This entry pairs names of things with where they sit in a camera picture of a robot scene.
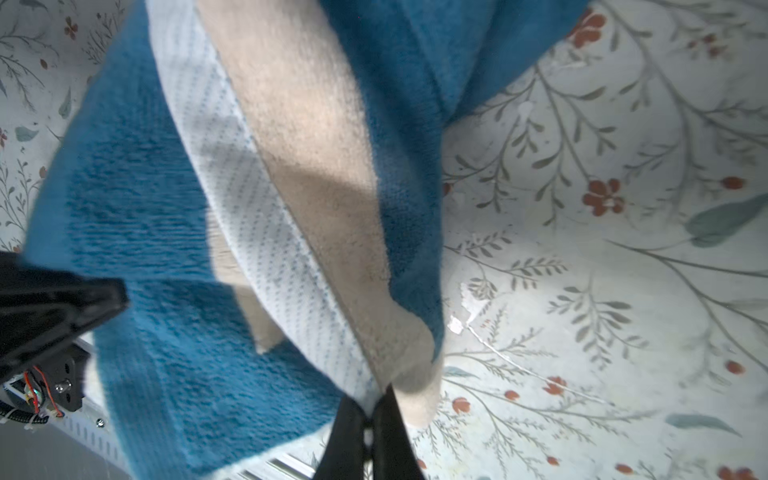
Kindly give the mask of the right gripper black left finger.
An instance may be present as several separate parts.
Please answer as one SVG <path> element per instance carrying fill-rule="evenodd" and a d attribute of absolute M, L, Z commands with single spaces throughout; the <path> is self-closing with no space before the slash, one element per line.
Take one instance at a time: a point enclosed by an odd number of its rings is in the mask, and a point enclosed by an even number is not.
<path fill-rule="evenodd" d="M 350 397 L 344 397 L 336 414 L 314 480 L 363 480 L 368 460 L 365 431 L 369 419 Z"/>

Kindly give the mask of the blue white towel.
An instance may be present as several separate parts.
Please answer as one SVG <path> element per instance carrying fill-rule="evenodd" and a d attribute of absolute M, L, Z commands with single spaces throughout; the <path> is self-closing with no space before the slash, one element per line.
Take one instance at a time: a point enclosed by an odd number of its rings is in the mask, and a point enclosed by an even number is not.
<path fill-rule="evenodd" d="M 123 281 L 97 381 L 138 479 L 214 479 L 388 391 L 440 401 L 441 143 L 582 1 L 138 1 L 25 264 Z"/>

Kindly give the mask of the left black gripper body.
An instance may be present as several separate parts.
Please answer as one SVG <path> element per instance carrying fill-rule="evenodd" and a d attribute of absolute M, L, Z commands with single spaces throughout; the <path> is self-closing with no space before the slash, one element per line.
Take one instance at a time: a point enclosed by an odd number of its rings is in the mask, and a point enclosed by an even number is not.
<path fill-rule="evenodd" d="M 90 353 L 72 345 L 1 384 L 1 422 L 48 423 L 82 408 Z"/>

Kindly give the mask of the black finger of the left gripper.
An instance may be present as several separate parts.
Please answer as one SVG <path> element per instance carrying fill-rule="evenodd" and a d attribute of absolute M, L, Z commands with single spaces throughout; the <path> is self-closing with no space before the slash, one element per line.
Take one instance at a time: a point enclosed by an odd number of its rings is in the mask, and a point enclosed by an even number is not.
<path fill-rule="evenodd" d="M 129 306 L 119 279 L 38 269 L 1 254 L 1 380 L 6 382 L 117 317 Z"/>

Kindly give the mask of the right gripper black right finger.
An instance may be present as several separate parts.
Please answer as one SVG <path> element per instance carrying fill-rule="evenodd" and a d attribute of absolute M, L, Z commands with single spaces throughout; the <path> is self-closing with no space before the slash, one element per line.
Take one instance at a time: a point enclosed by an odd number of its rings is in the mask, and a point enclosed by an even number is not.
<path fill-rule="evenodd" d="M 389 386 L 370 417 L 370 447 L 374 480 L 424 480 L 410 444 L 396 395 Z"/>

